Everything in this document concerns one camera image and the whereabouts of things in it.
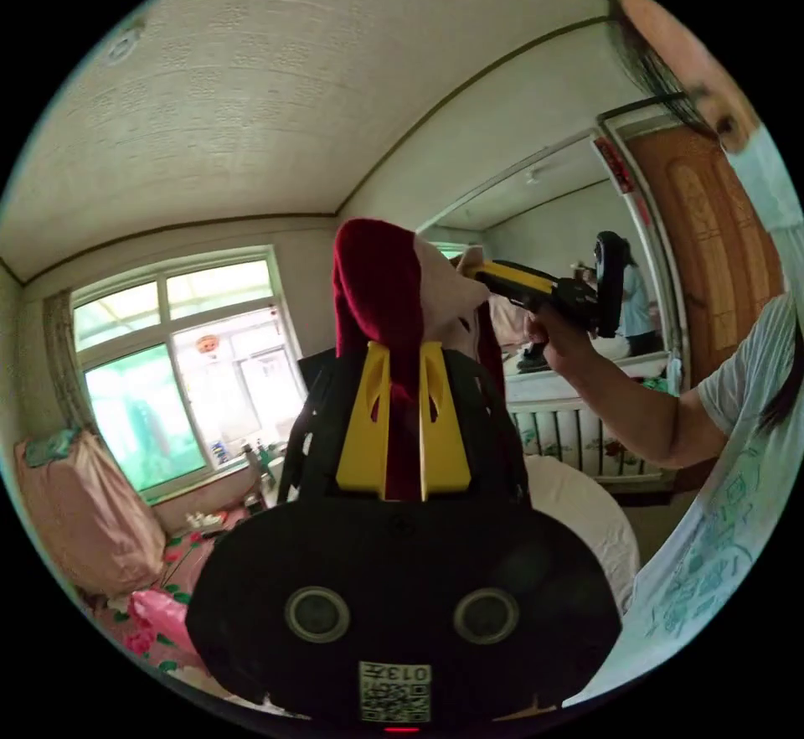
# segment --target curtain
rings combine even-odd
[[[99,437],[84,374],[75,353],[71,290],[64,289],[45,298],[42,319],[50,378],[65,423]]]

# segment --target ceiling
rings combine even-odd
[[[0,257],[23,280],[194,220],[334,214],[433,106],[601,0],[152,0],[40,122]]]
[[[585,138],[495,184],[443,217],[438,225],[488,230],[517,214],[608,178],[591,140]]]

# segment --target window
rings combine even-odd
[[[214,267],[167,280],[172,319],[270,296],[271,277],[265,261]]]
[[[245,464],[244,442],[285,441],[305,395],[266,258],[172,270],[76,295],[98,427],[148,498]]]
[[[207,464],[182,406],[167,351],[157,345],[86,374],[98,427],[138,491]]]
[[[432,244],[448,259],[463,256],[464,252],[469,248],[469,245],[458,245],[454,242],[433,242]]]
[[[157,323],[157,284],[124,289],[75,309],[75,349],[82,351]]]

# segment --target black hair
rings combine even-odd
[[[717,138],[701,118],[676,75],[633,25],[620,0],[606,0],[609,35],[626,74],[649,96],[662,98],[669,113],[683,125],[707,138]]]
[[[634,261],[634,254],[631,253],[631,242],[628,239],[624,239],[622,241],[623,246],[623,261],[626,263],[626,266],[631,267],[639,267],[639,265]]]
[[[647,94],[662,98],[665,109],[681,124],[707,138],[717,135],[701,118],[677,77],[626,15],[620,0],[606,0],[611,42],[629,77]],[[760,416],[764,430],[783,423],[792,412],[804,385],[804,336],[796,318],[793,364],[781,388],[765,405]]]

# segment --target ceiling light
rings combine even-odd
[[[134,51],[144,29],[144,23],[138,22],[119,33],[106,51],[106,63],[113,66],[125,60]]]

